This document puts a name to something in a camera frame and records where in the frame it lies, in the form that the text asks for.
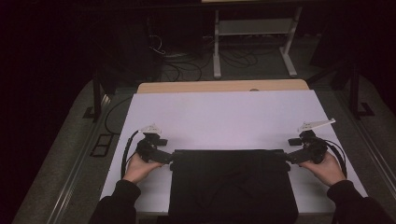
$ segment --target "person's left hand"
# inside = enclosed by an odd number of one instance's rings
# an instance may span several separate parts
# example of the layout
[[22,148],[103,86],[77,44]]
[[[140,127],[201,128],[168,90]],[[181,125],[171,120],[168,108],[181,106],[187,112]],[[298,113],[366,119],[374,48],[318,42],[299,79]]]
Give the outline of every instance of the person's left hand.
[[161,166],[163,166],[163,164],[159,162],[143,161],[136,152],[129,161],[125,176],[122,179],[137,184],[146,176],[148,176],[152,170]]

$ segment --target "white table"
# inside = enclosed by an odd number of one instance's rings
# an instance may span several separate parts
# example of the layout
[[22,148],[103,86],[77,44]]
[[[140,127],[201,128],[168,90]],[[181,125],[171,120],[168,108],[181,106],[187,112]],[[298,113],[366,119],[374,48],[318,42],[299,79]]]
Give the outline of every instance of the white table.
[[[221,0],[203,0],[203,3],[225,2]],[[220,21],[219,11],[215,15],[215,47],[213,53],[213,75],[214,78],[221,78],[220,58],[219,58],[219,37],[222,35],[264,35],[264,34],[285,34],[288,35],[286,43],[279,48],[283,62],[291,77],[297,77],[296,69],[289,56],[291,42],[297,29],[298,20],[302,7],[295,9],[292,18],[266,19],[266,20],[240,20],[240,21]]]
[[[111,195],[120,179],[120,163],[131,134],[152,123],[168,139],[160,150],[175,149],[284,149],[292,152],[288,139],[298,137],[304,121],[327,118],[314,91],[228,91],[138,93],[134,96],[107,175],[102,197]],[[331,125],[315,130],[318,137],[339,144]],[[144,137],[139,133],[130,154]],[[366,196],[350,162],[348,179]],[[331,213],[334,210],[321,184],[310,172],[292,165],[290,182],[300,214]],[[154,170],[138,186],[142,195],[136,201],[138,213],[165,215],[169,207],[172,172],[169,166]]]

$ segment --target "wire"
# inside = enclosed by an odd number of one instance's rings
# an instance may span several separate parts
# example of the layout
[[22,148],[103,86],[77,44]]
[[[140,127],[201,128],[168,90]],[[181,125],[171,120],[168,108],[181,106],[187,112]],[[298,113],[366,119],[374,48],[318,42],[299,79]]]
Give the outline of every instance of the wire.
[[179,66],[177,66],[177,68],[185,70],[185,71],[199,71],[198,78],[196,78],[196,80],[194,80],[194,81],[199,81],[201,79],[201,77],[202,77],[202,69],[201,69],[201,67],[199,67],[198,65],[193,64],[193,63],[184,63],[184,64],[192,65],[192,66],[196,67],[196,69],[187,69],[187,68],[183,68],[183,67],[179,67]]
[[134,140],[134,136],[140,133],[139,130],[137,130],[136,132],[134,132],[131,137],[128,139],[128,142],[126,143],[125,149],[124,149],[124,153],[122,155],[122,162],[121,162],[121,179],[125,176],[125,170],[126,170],[126,164],[127,164],[127,156],[128,156],[128,152],[129,152],[129,148],[131,147],[131,143],[132,140]]
[[183,53],[176,53],[176,54],[167,54],[164,56],[164,59],[167,62],[174,63],[175,60],[179,60],[178,63],[189,63],[197,60],[199,57],[198,53],[195,52],[183,52]]
[[230,45],[230,40],[224,41],[225,47],[228,48],[228,53],[230,55],[227,55],[225,53],[220,53],[219,55],[221,56],[220,58],[227,63],[228,65],[236,68],[248,68],[252,65],[255,65],[258,63],[258,55],[265,55],[272,53],[276,50],[276,47],[271,48],[269,51],[266,51],[264,53],[257,53],[256,51],[260,49],[263,46],[264,38],[262,37],[260,40],[260,43],[258,43],[258,47],[255,47],[254,49],[244,51],[241,49],[236,49],[234,46]]
[[[191,62],[195,61],[195,60],[189,60],[189,61],[185,61],[185,62],[171,62],[171,63],[187,63],[187,64],[191,64]],[[208,60],[206,61],[206,63],[204,63],[204,65],[198,66],[198,65],[194,64],[194,66],[197,66],[197,67],[202,69],[202,68],[206,67],[211,61],[212,61],[212,57],[208,57]]]
[[131,97],[128,97],[128,98],[126,98],[126,99],[124,99],[124,100],[122,100],[122,101],[119,102],[119,103],[117,103],[116,105],[114,105],[114,106],[108,111],[108,113],[107,113],[107,115],[106,115],[106,118],[105,118],[105,129],[106,129],[106,131],[107,131],[108,133],[111,133],[111,134],[114,134],[114,135],[120,135],[120,133],[112,132],[112,131],[108,128],[108,125],[107,125],[108,117],[110,116],[111,112],[113,112],[113,110],[114,110],[115,108],[117,108],[117,107],[120,106],[122,103],[124,103],[124,102],[126,102],[126,101],[128,101],[128,100],[130,100],[130,99],[132,99],[132,96],[131,96]]
[[[332,143],[332,145],[327,143],[327,146],[332,150],[332,152],[334,153],[335,157],[337,157],[337,159],[338,159],[338,161],[340,163],[340,166],[341,166],[341,170],[344,173],[345,177],[347,177],[347,158],[346,158],[344,150],[341,149],[337,144],[335,144],[332,141],[324,140],[324,139],[322,139],[322,140],[325,141],[325,142]],[[344,158],[341,158],[341,155],[338,152],[338,150],[335,148],[335,146],[337,146],[340,149],[340,151],[343,153],[343,157]]]
[[132,153],[132,155],[128,158],[128,160],[126,161],[126,163],[128,163],[128,162],[131,160],[132,156],[133,156],[135,153],[136,153],[136,151],[135,151],[134,153]]
[[161,49],[161,47],[163,46],[163,40],[157,35],[150,35],[149,37],[157,37],[160,40],[160,46],[158,48],[156,48],[156,49],[154,47],[149,47],[149,48],[154,50],[155,52],[157,52],[159,54],[165,55],[166,51]]
[[163,70],[163,73],[166,75],[166,77],[168,78],[168,80],[169,80],[170,82],[176,82],[176,81],[178,81],[178,78],[182,76],[182,72],[180,71],[180,69],[178,69],[176,66],[174,66],[174,65],[172,65],[172,64],[170,64],[170,63],[167,63],[165,66],[173,67],[173,68],[175,68],[175,70],[172,70],[172,71],[177,71],[177,76],[176,76],[175,78],[171,79],[171,78],[168,76],[168,74],[166,73],[166,72],[169,71],[169,70]]
[[329,142],[329,143],[335,145],[336,147],[338,147],[338,148],[340,149],[340,151],[343,153],[344,162],[347,162],[346,153],[345,153],[345,151],[344,151],[340,146],[338,146],[337,144],[335,144],[334,142],[329,141],[329,140],[324,140],[324,141]]

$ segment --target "black cable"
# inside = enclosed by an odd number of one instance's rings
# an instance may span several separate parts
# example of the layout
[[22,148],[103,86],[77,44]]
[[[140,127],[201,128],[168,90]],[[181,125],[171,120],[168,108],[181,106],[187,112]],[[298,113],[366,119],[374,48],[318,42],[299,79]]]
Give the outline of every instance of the black cable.
[[232,67],[235,67],[235,68],[248,68],[248,67],[250,67],[250,63],[249,63],[249,61],[248,61],[246,58],[244,58],[244,59],[247,60],[247,63],[241,63],[241,62],[238,62],[237,60],[234,60],[234,59],[232,59],[232,58],[226,56],[224,53],[220,53],[220,52],[219,52],[219,56],[221,56],[220,58],[221,58],[225,63],[227,63],[228,65],[230,65],[230,66],[232,66]]
[[114,135],[120,135],[120,133],[112,132],[112,131],[108,128],[108,126],[107,126],[108,117],[110,116],[111,112],[112,112],[115,108],[117,108],[117,107],[120,106],[122,103],[124,103],[124,102],[126,102],[126,101],[128,101],[128,100],[130,100],[130,99],[132,99],[132,96],[131,96],[131,97],[128,97],[128,98],[126,98],[126,99],[124,99],[124,100],[122,100],[122,101],[119,102],[119,103],[117,103],[116,105],[114,105],[114,106],[108,111],[108,113],[107,113],[107,115],[106,115],[106,118],[105,118],[105,129],[106,129],[106,131],[107,131],[108,133],[111,133],[111,134],[114,134]]
[[190,60],[190,61],[183,61],[183,62],[166,62],[166,63],[171,63],[171,64],[174,64],[174,63],[186,63],[186,64],[192,64],[192,65],[194,65],[194,66],[196,66],[196,67],[199,67],[199,68],[205,68],[206,66],[208,66],[209,65],[209,63],[210,63],[210,61],[212,61],[212,57],[208,57],[208,60],[206,61],[206,63],[204,63],[204,65],[202,65],[202,66],[198,66],[197,64],[194,64],[194,63],[191,63],[191,62],[193,62],[193,61],[195,61],[195,60],[197,60],[196,58],[194,59],[194,60]]
[[197,55],[195,55],[194,53],[188,52],[188,53],[179,53],[179,54],[170,54],[170,55],[165,55],[163,56],[163,59],[166,62],[172,62],[174,63],[174,61],[178,61],[183,59],[182,61],[180,61],[181,63],[184,62],[192,62],[194,60],[197,59]]
[[199,71],[199,76],[198,76],[198,78],[196,78],[194,81],[199,81],[199,80],[201,79],[203,73],[202,73],[202,69],[201,69],[200,66],[198,66],[198,65],[196,65],[196,64],[194,64],[194,63],[179,63],[179,64],[187,64],[187,65],[194,66],[195,68],[194,68],[194,69],[189,69],[189,68],[177,66],[177,65],[174,65],[174,64],[171,64],[171,65],[174,66],[174,67],[177,68],[177,69],[180,69],[180,70],[185,70],[185,71],[190,71],[190,72]]
[[172,65],[172,64],[170,64],[170,63],[167,63],[166,65],[175,68],[175,70],[177,71],[177,76],[176,76],[174,79],[171,80],[171,78],[170,78],[170,77],[168,76],[168,74],[166,73],[166,70],[163,70],[163,72],[165,72],[165,75],[166,75],[166,77],[168,78],[168,80],[169,80],[170,82],[176,82],[176,81],[178,81],[178,78],[182,76],[182,72],[180,71],[180,69],[178,69],[176,66],[174,66],[174,65]]
[[126,163],[128,163],[128,162],[131,160],[132,156],[133,156],[135,153],[136,153],[136,151],[135,151],[134,153],[132,153],[132,155],[128,158],[128,160],[126,161]]
[[253,51],[255,50],[255,49],[252,49],[252,50],[250,50],[250,51],[248,51],[247,53],[245,53],[244,51],[242,51],[241,49],[237,49],[237,48],[235,48],[235,47],[233,47],[233,46],[230,46],[229,44],[227,44],[227,48],[230,48],[230,50],[238,50],[238,51],[241,51],[241,52],[243,52],[245,55],[238,55],[238,56],[234,56],[235,58],[246,58],[248,55],[252,55],[252,53],[253,53]]
[[[329,143],[326,143],[326,145],[332,150],[332,152],[334,153],[334,155],[337,158],[338,162],[340,163],[341,170],[342,170],[344,176],[347,177],[347,158],[346,158],[344,150],[341,149],[337,144],[335,144],[332,141],[329,141],[329,140],[323,140],[323,141],[333,144],[333,145],[330,145]],[[341,157],[340,152],[337,150],[337,148],[335,148],[335,146],[337,146],[340,149],[340,151],[343,153],[343,157],[344,158]]]
[[231,52],[231,54],[236,58],[236,59],[241,59],[241,58],[247,58],[248,56],[253,55],[251,52],[245,53],[244,51],[242,51],[241,49],[229,49],[229,51]]
[[255,65],[255,64],[257,64],[257,62],[259,61],[258,59],[257,59],[257,57],[256,57],[256,55],[254,55],[254,54],[248,54],[248,55],[239,55],[238,53],[236,53],[237,51],[241,51],[242,52],[242,50],[234,50],[234,51],[232,51],[232,50],[230,50],[230,53],[236,58],[236,59],[246,59],[247,61],[248,61],[248,63],[249,63],[249,65],[251,66],[251,65]]
[[264,46],[264,43],[265,41],[264,41],[264,37],[262,37],[261,38],[261,41],[260,41],[260,43],[258,43],[257,44],[257,48],[255,48],[255,49],[252,49],[252,50],[250,50],[250,51],[248,51],[247,53],[246,53],[246,55],[249,55],[249,54],[251,54],[251,55],[265,55],[265,54],[269,54],[269,53],[272,53],[272,52],[274,52],[275,50],[277,50],[278,49],[278,47],[272,47],[269,51],[267,51],[267,52],[264,52],[264,53],[257,53],[256,51],[258,50],[258,49],[260,49],[261,47],[263,47]]
[[346,153],[345,153],[345,151],[340,147],[340,146],[338,146],[337,144],[335,144],[334,142],[332,142],[332,141],[329,141],[329,140],[324,140],[324,141],[326,141],[326,142],[329,142],[329,143],[331,143],[331,144],[333,144],[333,145],[335,145],[335,146],[337,146],[339,149],[340,149],[340,151],[343,153],[343,158],[344,158],[344,161],[345,162],[347,162],[347,157],[346,157]]
[[132,140],[134,140],[134,136],[139,133],[139,131],[134,132],[131,137],[128,139],[128,142],[126,143],[124,153],[122,155],[122,163],[121,163],[121,179],[125,176],[125,170],[126,170],[126,164],[127,164],[127,156],[129,152],[129,148],[131,147]]

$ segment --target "black controller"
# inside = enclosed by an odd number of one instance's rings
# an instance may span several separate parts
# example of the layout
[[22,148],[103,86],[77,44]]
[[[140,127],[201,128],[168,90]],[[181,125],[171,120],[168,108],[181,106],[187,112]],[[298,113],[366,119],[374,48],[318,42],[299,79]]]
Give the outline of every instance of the black controller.
[[168,140],[161,139],[156,133],[144,133],[144,135],[145,138],[140,140],[136,146],[136,152],[139,153],[142,160],[169,164],[173,159],[172,154],[157,149],[157,146],[166,146]]
[[315,164],[321,163],[328,145],[325,140],[316,137],[311,130],[300,133],[300,138],[289,139],[289,144],[291,146],[303,145],[300,150],[286,155],[287,161],[293,164],[304,161],[312,161]]

